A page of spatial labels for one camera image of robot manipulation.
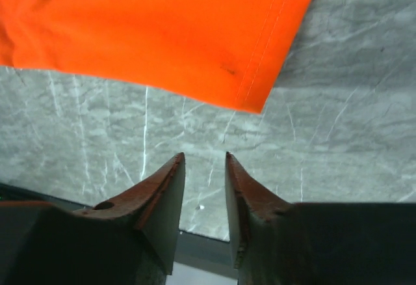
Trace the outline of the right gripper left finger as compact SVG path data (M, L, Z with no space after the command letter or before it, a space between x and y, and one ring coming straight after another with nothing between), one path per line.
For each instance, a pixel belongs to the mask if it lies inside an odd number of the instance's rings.
M1 202L2 284L164 284L173 271L185 156L93 208Z

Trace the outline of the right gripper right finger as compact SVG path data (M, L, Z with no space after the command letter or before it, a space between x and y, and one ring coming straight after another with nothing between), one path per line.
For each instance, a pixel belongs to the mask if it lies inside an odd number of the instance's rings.
M288 203L225 159L239 284L414 284L415 205Z

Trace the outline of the orange t-shirt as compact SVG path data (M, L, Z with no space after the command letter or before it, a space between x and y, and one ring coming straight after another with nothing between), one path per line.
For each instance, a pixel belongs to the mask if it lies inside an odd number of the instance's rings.
M1 0L1 64L260 113L311 0Z

